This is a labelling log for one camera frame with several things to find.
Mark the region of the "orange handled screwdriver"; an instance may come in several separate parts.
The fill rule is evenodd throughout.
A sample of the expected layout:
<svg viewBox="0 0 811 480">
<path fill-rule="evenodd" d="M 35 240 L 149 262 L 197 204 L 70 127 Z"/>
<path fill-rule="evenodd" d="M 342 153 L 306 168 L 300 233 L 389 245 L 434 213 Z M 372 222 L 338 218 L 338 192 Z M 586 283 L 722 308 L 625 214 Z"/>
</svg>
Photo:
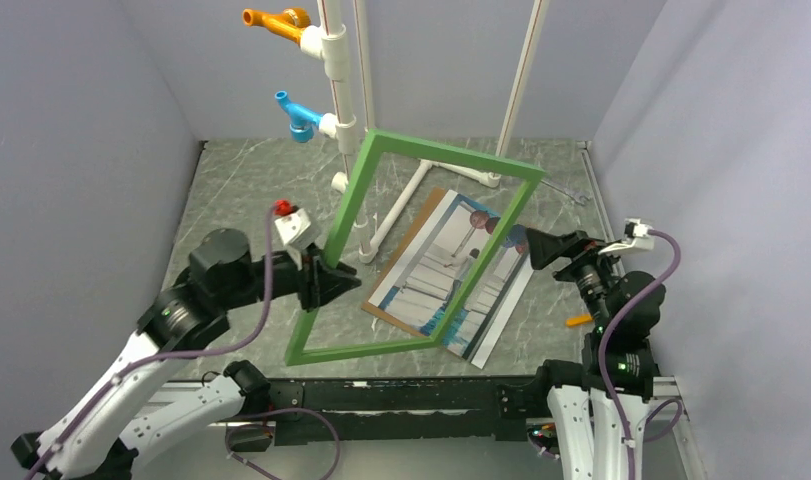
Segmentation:
<svg viewBox="0 0 811 480">
<path fill-rule="evenodd" d="M 593 322 L 593 317 L 591 315 L 579 315 L 579 316 L 574 316 L 574 317 L 568 318 L 565 321 L 565 325 L 567 327 L 573 328 L 573 327 L 578 327 L 578 326 L 582 326 L 582 325 L 585 325 L 585 324 L 590 324 L 592 322 Z"/>
</svg>

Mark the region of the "printed photo with lanterns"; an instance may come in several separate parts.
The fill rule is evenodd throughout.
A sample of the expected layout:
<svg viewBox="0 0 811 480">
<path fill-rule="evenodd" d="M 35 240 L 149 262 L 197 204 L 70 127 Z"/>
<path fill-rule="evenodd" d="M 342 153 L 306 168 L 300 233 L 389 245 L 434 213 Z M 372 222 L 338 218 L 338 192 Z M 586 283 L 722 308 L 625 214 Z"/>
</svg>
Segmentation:
<svg viewBox="0 0 811 480">
<path fill-rule="evenodd" d="M 500 216 L 454 190 L 435 188 L 368 298 L 365 312 L 429 337 L 498 231 Z M 526 228 L 514 224 L 442 340 L 483 368 L 531 277 Z"/>
</svg>

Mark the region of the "green wooden photo frame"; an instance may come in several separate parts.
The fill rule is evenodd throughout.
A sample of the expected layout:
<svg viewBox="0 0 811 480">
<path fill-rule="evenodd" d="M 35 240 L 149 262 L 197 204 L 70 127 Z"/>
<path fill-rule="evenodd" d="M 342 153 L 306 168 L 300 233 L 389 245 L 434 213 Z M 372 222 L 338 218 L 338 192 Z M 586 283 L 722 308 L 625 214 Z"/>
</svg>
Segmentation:
<svg viewBox="0 0 811 480">
<path fill-rule="evenodd" d="M 364 138 L 353 168 L 354 178 L 348 183 L 341 206 L 337 211 L 323 248 L 323 259 L 330 268 L 336 267 L 340 262 L 352 226 L 360 208 L 363 206 L 364 198 L 374 180 L 382 156 L 386 153 L 430 160 L 457 167 L 473 167 L 486 172 L 517 178 L 520 180 L 520 185 L 507 209 L 502 213 L 497 231 L 488 241 L 486 251 L 476 260 L 473 271 L 465 278 L 461 290 L 453 297 L 445 316 L 430 336 L 401 341 L 307 349 L 307 341 L 318 315 L 318 311 L 313 309 L 304 313 L 297 320 L 284 355 L 284 362 L 287 366 L 349 360 L 441 346 L 453 321 L 457 318 L 465 301 L 474 290 L 477 281 L 480 280 L 490 261 L 497 253 L 500 241 L 510 231 L 531 195 L 546 175 L 546 171 L 535 164 L 468 150 L 437 141 L 372 129 Z"/>
</svg>

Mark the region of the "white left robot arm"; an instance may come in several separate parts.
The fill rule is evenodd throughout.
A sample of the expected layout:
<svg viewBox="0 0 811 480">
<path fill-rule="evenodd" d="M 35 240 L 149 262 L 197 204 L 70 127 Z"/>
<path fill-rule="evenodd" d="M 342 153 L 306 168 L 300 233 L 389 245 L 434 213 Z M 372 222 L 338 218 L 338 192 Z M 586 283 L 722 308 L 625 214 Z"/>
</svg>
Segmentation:
<svg viewBox="0 0 811 480">
<path fill-rule="evenodd" d="M 214 230 L 91 389 L 53 426 L 18 436 L 11 452 L 28 478 L 127 479 L 181 435 L 237 414 L 256 419 L 267 409 L 269 387 L 243 362 L 190 400 L 153 414 L 142 408 L 187 362 L 233 353 L 261 334 L 257 323 L 241 340 L 218 346 L 231 311 L 253 304 L 269 311 L 275 299 L 292 296 L 309 312 L 359 285 L 353 267 L 330 266 L 312 240 L 288 239 L 283 249 L 254 259 L 244 232 Z"/>
</svg>

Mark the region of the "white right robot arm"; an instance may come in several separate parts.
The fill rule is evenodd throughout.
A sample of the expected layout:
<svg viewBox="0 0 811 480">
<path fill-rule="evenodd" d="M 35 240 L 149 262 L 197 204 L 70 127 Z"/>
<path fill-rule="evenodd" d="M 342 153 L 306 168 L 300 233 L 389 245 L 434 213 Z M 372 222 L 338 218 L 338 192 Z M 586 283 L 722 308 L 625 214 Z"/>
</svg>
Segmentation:
<svg viewBox="0 0 811 480">
<path fill-rule="evenodd" d="M 650 229 L 629 226 L 621 241 L 605 242 L 582 231 L 564 235 L 526 231 L 530 264 L 574 285 L 593 321 L 581 361 L 547 360 L 532 384 L 532 401 L 552 418 L 556 457 L 566 479 L 637 479 L 657 367 L 649 336 L 660 320 L 666 288 L 643 271 L 618 274 L 622 254 L 649 250 Z"/>
</svg>

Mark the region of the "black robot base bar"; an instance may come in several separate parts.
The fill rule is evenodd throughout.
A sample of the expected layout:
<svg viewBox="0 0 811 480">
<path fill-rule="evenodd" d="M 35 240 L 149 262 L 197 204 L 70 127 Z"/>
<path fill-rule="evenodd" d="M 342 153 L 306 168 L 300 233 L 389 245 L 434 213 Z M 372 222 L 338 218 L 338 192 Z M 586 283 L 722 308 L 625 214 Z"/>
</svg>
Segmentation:
<svg viewBox="0 0 811 480">
<path fill-rule="evenodd" d="M 273 379 L 231 422 L 272 425 L 278 446 L 488 438 L 527 441 L 555 426 L 540 373 L 512 376 Z"/>
</svg>

